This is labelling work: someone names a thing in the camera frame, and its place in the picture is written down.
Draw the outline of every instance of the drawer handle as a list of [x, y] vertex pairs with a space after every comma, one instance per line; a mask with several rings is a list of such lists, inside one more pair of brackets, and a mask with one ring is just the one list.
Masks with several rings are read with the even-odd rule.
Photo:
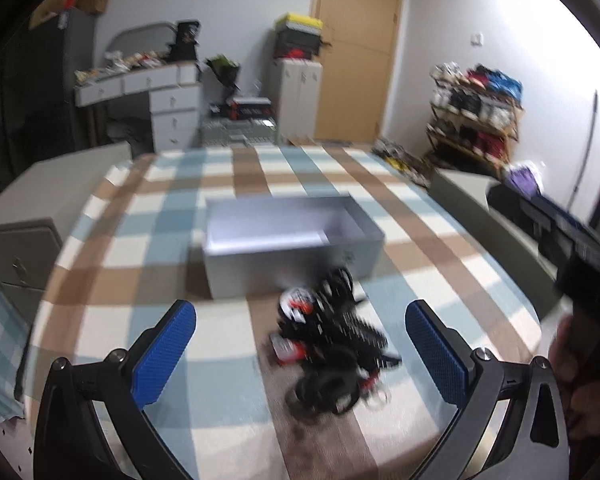
[[16, 275], [20, 280], [20, 283], [22, 283], [23, 285], [27, 285], [27, 269], [22, 264], [22, 261], [19, 258], [14, 259], [13, 263], [11, 264], [11, 267], [13, 267], [13, 270], [15, 270]]

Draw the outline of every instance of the person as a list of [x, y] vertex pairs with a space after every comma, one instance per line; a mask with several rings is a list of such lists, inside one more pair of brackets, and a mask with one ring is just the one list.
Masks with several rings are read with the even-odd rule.
[[572, 321], [573, 316], [560, 320], [549, 348], [549, 361], [560, 386], [569, 440], [577, 442], [589, 436], [600, 436], [600, 380], [575, 391], [570, 387], [578, 373], [578, 362], [566, 347]]

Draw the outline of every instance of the black shoe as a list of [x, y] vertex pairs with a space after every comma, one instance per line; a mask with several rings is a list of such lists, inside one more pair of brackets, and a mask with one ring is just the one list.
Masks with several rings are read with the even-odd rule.
[[461, 126], [458, 132], [459, 142], [468, 150], [472, 150], [476, 139], [478, 138], [478, 132], [473, 128], [467, 126]]
[[449, 98], [449, 104], [446, 106], [446, 109], [449, 110], [453, 114], [459, 114], [462, 106], [464, 105], [464, 99], [466, 95], [464, 92], [460, 92], [458, 90], [451, 91], [451, 97]]
[[462, 109], [460, 110], [462, 115], [477, 121], [481, 109], [482, 101], [476, 94], [468, 94], [464, 96], [464, 102], [462, 103]]
[[436, 123], [436, 131], [442, 136], [449, 137], [450, 139], [457, 139], [458, 133], [456, 127], [451, 121], [438, 121]]

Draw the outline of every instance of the yellow object on floor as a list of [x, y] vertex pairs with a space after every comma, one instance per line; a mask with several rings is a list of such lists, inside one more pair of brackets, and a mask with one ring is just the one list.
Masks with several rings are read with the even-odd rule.
[[319, 30], [322, 30], [322, 20], [319, 20], [318, 18], [312, 18], [311, 16], [303, 16], [302, 14], [295, 14], [293, 12], [288, 12], [288, 13], [284, 14], [283, 16], [280, 16], [276, 20], [276, 23], [274, 23], [274, 25], [278, 26], [279, 23], [283, 23], [283, 22], [300, 23], [301, 25], [306, 25], [307, 27], [314, 27], [314, 28], [318, 28]]

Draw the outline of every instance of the bolt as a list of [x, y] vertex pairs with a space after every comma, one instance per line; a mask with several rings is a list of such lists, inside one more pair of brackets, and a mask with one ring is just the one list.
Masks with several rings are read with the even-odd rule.
[[491, 358], [493, 357], [491, 350], [489, 350], [486, 346], [480, 346], [476, 348], [475, 354], [478, 359], [481, 359], [482, 361], [491, 361]]
[[115, 350], [109, 352], [107, 357], [112, 363], [121, 363], [125, 360], [126, 350], [124, 348], [116, 348]]
[[536, 364], [541, 367], [542, 369], [547, 369], [550, 364], [549, 361], [547, 361], [544, 357], [542, 356], [538, 356], [534, 359], [534, 361], [536, 362]]
[[64, 367], [68, 364], [69, 361], [66, 360], [66, 357], [59, 357], [53, 362], [51, 366], [55, 371], [59, 372], [60, 370], [64, 370]]

